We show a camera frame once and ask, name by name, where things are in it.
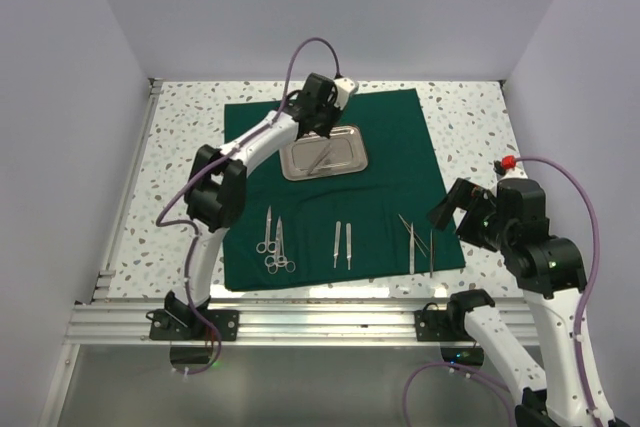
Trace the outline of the steel ring-handled scissors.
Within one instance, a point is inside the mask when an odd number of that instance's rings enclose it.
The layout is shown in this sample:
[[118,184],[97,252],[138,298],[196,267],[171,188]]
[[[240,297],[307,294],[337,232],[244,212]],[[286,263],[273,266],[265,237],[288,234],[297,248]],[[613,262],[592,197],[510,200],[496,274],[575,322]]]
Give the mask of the steel ring-handled scissors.
[[275,240],[271,238],[271,229],[272,229],[272,209],[271,207],[268,207],[266,216],[265,216],[264,238],[262,241],[258,242],[256,245],[257,253],[267,254],[267,253],[274,253],[276,251],[277,243]]
[[265,266],[268,269],[278,269],[284,267],[288,262],[287,257],[281,253],[281,243],[276,241],[273,243],[274,250],[265,257]]

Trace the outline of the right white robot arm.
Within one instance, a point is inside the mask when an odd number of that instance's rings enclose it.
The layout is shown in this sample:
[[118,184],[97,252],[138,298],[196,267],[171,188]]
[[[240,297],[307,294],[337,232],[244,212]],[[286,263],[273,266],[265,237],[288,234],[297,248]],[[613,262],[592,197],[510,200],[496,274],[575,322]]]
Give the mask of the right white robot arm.
[[582,255],[550,234],[546,195],[527,178],[503,178],[492,190],[457,179],[428,218],[441,230],[455,210],[456,230],[472,246],[498,252],[533,317],[542,360],[536,362],[483,289],[452,295],[444,326],[478,342],[513,398],[514,426],[621,426],[603,391],[588,332]]

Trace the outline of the thin steel tweezers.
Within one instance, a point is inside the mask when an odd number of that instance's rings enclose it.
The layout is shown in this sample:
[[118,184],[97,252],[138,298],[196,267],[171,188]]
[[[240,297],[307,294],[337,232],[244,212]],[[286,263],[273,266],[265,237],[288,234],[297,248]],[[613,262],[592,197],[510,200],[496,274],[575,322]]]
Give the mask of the thin steel tweezers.
[[429,252],[429,247],[427,246],[427,244],[419,237],[419,235],[417,234],[415,227],[413,224],[409,223],[402,215],[398,215],[400,221],[402,222],[402,224],[404,225],[405,229],[407,230],[407,232],[409,233],[409,235],[411,236],[413,243],[415,245],[415,247],[419,250],[419,252],[424,256],[427,257],[427,253]]

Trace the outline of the stainless steel instrument tray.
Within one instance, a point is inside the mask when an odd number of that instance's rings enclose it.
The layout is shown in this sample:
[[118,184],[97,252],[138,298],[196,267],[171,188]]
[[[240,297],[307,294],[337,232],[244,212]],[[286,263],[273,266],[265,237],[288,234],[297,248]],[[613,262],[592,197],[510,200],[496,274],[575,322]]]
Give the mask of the stainless steel instrument tray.
[[[306,171],[327,142],[331,151],[312,175]],[[334,127],[330,137],[311,133],[283,147],[279,151],[281,172],[292,182],[358,173],[368,167],[369,159],[364,139],[357,126]]]

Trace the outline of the steel forceps with ring handles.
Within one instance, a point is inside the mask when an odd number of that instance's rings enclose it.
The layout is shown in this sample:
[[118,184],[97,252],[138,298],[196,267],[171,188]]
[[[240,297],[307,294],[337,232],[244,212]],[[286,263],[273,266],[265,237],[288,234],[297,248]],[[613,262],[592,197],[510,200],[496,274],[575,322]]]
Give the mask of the steel forceps with ring handles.
[[[284,236],[283,236],[283,224],[282,224],[282,220],[278,219],[277,223],[276,223],[276,235],[275,235],[275,241],[279,241],[281,243],[281,253],[285,254],[285,250],[284,250]],[[293,273],[296,270],[296,264],[294,261],[289,260],[288,262],[285,264],[284,267],[280,267],[278,269],[268,269],[267,268],[267,272],[270,275],[275,275],[277,274],[280,270],[284,270],[287,273]]]

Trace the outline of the green surgical cloth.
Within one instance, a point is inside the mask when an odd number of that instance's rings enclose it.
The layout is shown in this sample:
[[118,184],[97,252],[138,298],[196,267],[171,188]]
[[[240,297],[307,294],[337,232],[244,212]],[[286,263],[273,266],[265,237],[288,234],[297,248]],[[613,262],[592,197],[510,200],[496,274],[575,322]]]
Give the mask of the green surgical cloth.
[[[418,94],[399,90],[361,94],[348,104],[343,123],[357,126],[368,167],[359,172],[292,182],[271,156],[248,178],[244,212],[224,239],[224,285],[230,291],[275,290],[366,280],[409,273],[409,233],[402,215],[429,247],[428,212],[445,196]],[[293,273],[270,275],[269,254],[256,252],[264,238],[267,208],[271,238],[282,220],[284,250]],[[341,221],[340,251],[333,268],[335,223]],[[345,224],[352,225],[352,262],[347,271]],[[454,225],[434,231],[435,271],[465,265]],[[429,252],[415,247],[415,273],[429,272]]]

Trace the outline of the dark steel tweezers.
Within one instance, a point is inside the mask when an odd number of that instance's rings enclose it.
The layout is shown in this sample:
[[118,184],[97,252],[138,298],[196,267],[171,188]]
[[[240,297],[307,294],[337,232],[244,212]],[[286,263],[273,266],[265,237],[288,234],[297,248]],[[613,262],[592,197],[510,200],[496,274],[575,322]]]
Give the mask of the dark steel tweezers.
[[434,262],[435,262],[435,243],[434,243],[434,231],[430,230],[429,233],[429,278],[432,279],[434,275]]

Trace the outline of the pointed steel tweezers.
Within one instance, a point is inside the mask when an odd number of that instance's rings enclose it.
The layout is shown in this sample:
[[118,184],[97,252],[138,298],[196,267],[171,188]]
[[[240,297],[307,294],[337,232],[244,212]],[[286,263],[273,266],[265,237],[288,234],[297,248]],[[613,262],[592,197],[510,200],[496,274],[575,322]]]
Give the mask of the pointed steel tweezers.
[[316,168],[319,166],[319,164],[328,156],[330,151],[331,151],[331,143],[327,142],[326,145],[323,147],[323,149],[318,154],[318,156],[309,165],[309,168],[306,171],[306,175],[307,176],[310,176],[310,175],[313,174],[313,172],[316,170]]

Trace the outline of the steel scalpel handle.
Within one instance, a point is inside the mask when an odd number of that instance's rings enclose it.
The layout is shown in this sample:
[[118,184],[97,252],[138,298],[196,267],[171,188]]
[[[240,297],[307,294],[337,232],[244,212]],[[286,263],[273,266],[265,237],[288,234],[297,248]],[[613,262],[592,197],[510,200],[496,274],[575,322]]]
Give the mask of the steel scalpel handle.
[[351,271],[352,262],[352,225],[350,222],[345,224],[345,254],[347,262],[347,271]]
[[337,268],[337,262],[339,258],[340,251],[340,236],[341,236],[341,221],[336,221],[335,223],[335,233],[334,233],[334,244],[333,244],[333,268]]

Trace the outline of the broad steel tweezers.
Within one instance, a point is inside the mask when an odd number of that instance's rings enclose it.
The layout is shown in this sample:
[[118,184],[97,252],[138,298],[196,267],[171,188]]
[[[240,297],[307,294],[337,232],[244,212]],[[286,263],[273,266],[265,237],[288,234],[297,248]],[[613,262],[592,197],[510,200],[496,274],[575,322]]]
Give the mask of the broad steel tweezers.
[[415,274],[415,234],[414,224],[410,224],[409,228],[409,274]]

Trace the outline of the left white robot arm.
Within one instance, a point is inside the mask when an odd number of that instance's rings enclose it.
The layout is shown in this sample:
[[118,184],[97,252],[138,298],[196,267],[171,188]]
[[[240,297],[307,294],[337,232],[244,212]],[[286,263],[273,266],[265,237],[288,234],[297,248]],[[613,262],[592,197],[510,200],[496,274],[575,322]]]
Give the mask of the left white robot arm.
[[220,148],[204,145],[197,151],[189,181],[156,220],[159,227],[194,229],[181,285],[164,300],[168,330],[185,340],[216,332],[205,313],[213,268],[224,237],[245,209],[250,174],[306,134],[328,137],[358,89],[347,77],[312,73],[301,90],[285,95],[277,109],[245,134]]

